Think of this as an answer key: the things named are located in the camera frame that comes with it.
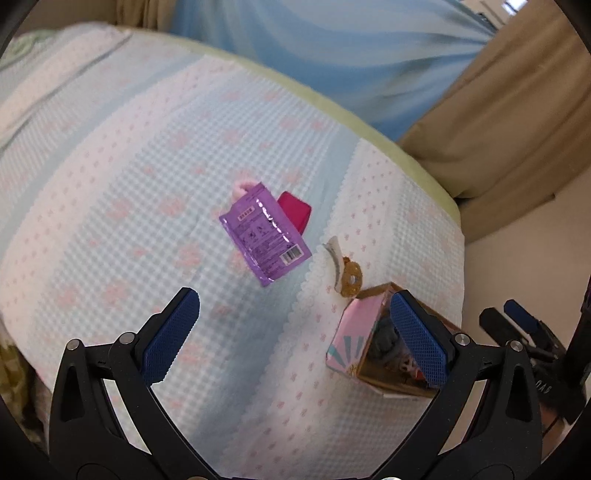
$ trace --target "purple packet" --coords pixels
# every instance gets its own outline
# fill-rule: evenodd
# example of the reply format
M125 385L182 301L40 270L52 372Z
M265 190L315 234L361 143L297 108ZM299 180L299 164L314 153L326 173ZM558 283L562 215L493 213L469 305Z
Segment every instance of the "purple packet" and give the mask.
M296 227L262 183L221 215L220 222L263 287L312 256Z

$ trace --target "pink cardboard box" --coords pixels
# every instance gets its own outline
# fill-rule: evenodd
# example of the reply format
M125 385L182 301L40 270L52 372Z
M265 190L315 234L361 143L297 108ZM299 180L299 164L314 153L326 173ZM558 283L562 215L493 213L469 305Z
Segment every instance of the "pink cardboard box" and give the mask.
M387 283L359 292L343 312L326 354L326 365L384 397L433 397L437 390L429 388L426 381L413 378L405 372L386 369L366 357L377 321L389 315L390 299L400 290L402 288L396 284ZM421 305L448 328L453 325L437 312Z

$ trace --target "bed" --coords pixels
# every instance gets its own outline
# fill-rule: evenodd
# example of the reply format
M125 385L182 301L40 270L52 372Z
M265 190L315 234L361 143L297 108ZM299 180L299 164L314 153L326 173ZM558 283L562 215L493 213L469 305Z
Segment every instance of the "bed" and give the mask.
M69 339L110 343L189 286L200 318L154 392L218 472L363 477L387 458L428 400L325 367L347 301L322 244L460 325L459 213L411 157L281 74L164 34L31 33L0 86L0 314L45 398ZM217 219L246 177L313 209L312 258L267 288Z

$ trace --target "barcode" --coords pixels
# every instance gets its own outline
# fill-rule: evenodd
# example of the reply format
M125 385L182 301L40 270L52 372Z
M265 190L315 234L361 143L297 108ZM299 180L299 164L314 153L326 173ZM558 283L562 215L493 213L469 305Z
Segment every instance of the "barcode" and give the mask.
M293 261L300 258L302 255L303 255L303 253L301 252L300 247L298 247L297 245L294 245L293 247L291 247L287 252L285 252L281 256L281 259L283 260L283 263L285 265L289 265Z
M255 211L255 208L253 206L250 206L244 212L242 212L240 215L238 215L238 221L242 222L247 216L249 216L254 211Z

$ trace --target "screw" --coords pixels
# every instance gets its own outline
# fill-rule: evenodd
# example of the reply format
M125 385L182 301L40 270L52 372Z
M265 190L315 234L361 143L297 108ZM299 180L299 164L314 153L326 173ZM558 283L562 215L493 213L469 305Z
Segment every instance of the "screw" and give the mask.
M79 346L80 346L80 341L77 338L74 338L74 339L70 340L66 344L66 348L68 350L76 350Z
M521 352L523 350L523 345L521 344L521 342L518 342L517 340L512 340L510 345L511 348L516 352Z
M468 343L470 343L470 337L468 337L468 335L466 335L465 333L458 333L456 335L456 343L462 346L466 346L468 345Z
M119 337L119 341L124 345L127 345L133 342L135 339L135 334L132 332L125 332Z

